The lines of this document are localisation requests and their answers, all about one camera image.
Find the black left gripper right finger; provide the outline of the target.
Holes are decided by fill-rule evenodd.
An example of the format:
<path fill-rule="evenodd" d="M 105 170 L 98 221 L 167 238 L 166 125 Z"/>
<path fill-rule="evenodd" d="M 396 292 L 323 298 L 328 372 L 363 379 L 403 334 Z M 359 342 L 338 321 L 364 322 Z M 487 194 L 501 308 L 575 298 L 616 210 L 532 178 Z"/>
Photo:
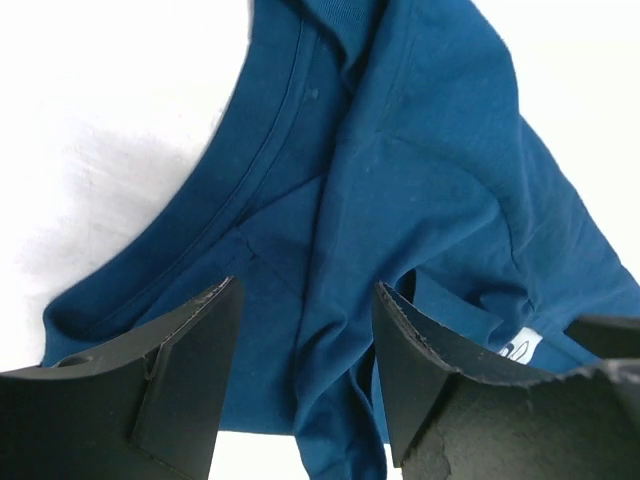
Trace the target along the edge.
<path fill-rule="evenodd" d="M 385 284 L 373 331 L 390 448 L 407 479 L 635 479 L 639 358 L 566 374 L 431 320 Z"/>

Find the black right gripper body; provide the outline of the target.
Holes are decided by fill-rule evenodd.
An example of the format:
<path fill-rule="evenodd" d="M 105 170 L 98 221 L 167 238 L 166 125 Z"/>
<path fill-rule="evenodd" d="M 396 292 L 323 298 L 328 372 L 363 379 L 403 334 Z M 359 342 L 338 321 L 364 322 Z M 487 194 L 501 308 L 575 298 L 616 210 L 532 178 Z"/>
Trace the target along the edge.
<path fill-rule="evenodd" d="M 638 359 L 639 318 L 582 316 L 567 327 L 567 336 L 603 359 Z"/>

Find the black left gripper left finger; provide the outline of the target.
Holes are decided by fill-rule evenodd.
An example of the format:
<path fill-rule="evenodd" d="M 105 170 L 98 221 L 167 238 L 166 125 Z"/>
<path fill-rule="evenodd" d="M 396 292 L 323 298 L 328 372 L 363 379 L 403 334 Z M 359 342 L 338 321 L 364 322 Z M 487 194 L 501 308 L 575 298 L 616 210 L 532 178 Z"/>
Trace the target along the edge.
<path fill-rule="evenodd" d="M 2 477 L 207 478 L 243 301 L 227 278 L 51 367 L 3 373 Z"/>

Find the blue Mickey Mouse t-shirt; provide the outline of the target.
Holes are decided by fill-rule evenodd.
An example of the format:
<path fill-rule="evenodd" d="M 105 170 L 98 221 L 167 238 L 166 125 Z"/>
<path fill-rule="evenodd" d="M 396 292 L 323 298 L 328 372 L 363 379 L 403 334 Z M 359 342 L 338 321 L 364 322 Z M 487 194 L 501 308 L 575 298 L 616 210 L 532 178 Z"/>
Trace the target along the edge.
<path fill-rule="evenodd" d="M 522 118 L 509 51 L 469 1 L 258 1 L 235 93 L 180 191 L 48 305 L 51 366 L 233 275 L 245 306 L 220 425 L 289 434 L 313 479 L 382 479 L 376 282 L 532 365 L 594 356 L 584 314 L 639 287 Z"/>

